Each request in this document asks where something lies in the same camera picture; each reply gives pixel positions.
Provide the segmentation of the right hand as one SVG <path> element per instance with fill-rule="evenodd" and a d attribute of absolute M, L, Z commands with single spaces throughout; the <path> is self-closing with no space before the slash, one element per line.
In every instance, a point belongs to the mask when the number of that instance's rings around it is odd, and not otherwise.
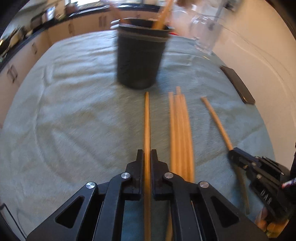
<path fill-rule="evenodd" d="M 266 207 L 264 207 L 255 219 L 255 224 L 267 234 L 269 238 L 277 238 L 284 228 L 287 226 L 289 220 L 269 222 L 267 221 L 267 216 L 269 212 Z"/>

